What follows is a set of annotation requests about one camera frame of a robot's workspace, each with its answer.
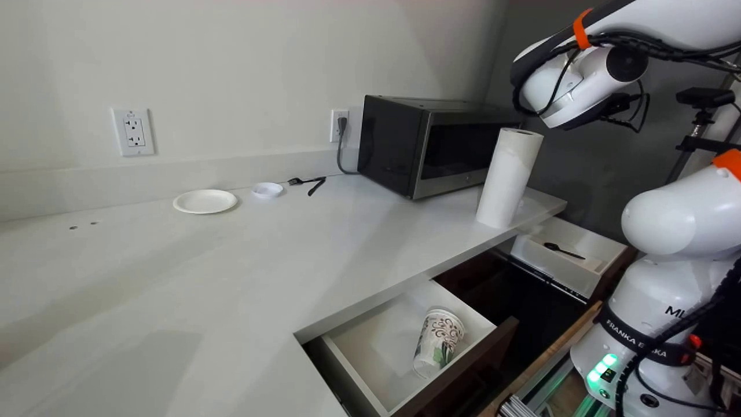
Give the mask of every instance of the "black microwave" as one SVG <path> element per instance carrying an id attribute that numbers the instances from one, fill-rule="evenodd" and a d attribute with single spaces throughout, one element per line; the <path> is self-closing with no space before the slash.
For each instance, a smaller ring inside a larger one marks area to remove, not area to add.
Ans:
<path id="1" fill-rule="evenodd" d="M 360 174 L 411 200 L 481 185 L 515 111 L 451 101 L 367 96 Z"/>

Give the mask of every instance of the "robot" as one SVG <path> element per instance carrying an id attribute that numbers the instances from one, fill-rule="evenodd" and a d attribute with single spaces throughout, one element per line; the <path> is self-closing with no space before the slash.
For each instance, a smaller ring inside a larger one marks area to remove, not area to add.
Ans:
<path id="1" fill-rule="evenodd" d="M 547 128 L 572 130 L 625 111 L 638 97 L 621 90 L 651 59 L 737 72 L 728 59 L 739 52 L 739 0 L 612 0 L 526 50 L 511 66 L 511 101 Z M 690 331 L 726 278 L 741 278 L 741 150 L 638 196 L 621 226 L 643 257 L 572 348 L 572 364 L 618 416 L 712 416 L 709 387 L 690 376 L 699 343 Z"/>

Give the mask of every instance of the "paper towel roll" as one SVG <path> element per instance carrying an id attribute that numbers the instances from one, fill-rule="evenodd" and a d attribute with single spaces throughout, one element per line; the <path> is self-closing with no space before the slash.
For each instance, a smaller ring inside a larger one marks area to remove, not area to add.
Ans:
<path id="1" fill-rule="evenodd" d="M 511 226 L 526 193 L 541 134 L 530 130 L 500 130 L 479 200 L 478 220 L 488 228 Z"/>

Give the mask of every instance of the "power cord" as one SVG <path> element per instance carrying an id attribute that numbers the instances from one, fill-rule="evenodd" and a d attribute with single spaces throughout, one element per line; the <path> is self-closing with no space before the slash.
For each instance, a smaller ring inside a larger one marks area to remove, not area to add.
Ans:
<path id="1" fill-rule="evenodd" d="M 342 167 L 342 146 L 345 146 L 345 132 L 347 132 L 347 119 L 338 119 L 338 170 L 345 174 L 345 177 L 355 177 L 356 171 L 349 171 Z"/>

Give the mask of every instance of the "drawer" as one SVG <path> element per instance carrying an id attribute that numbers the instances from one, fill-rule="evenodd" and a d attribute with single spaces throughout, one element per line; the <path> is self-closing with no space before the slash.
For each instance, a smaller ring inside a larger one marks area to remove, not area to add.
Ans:
<path id="1" fill-rule="evenodd" d="M 617 270 L 629 263 L 629 251 L 590 229 L 551 218 L 530 234 L 516 237 L 511 257 L 555 280 L 568 295 L 589 301 L 595 293 L 602 298 L 601 286 L 612 287 L 614 282 L 606 280 L 618 280 Z"/>
<path id="2" fill-rule="evenodd" d="M 479 417 L 604 416 L 606 411 L 587 394 L 584 381 L 570 362 L 570 348 L 592 326 L 601 310 L 602 301 L 592 303 Z"/>
<path id="3" fill-rule="evenodd" d="M 419 374 L 415 348 L 436 306 L 462 317 L 466 340 L 442 370 Z M 425 408 L 478 362 L 500 359 L 515 330 L 515 320 L 496 326 L 431 280 L 320 337 L 315 364 L 349 416 L 426 416 Z"/>

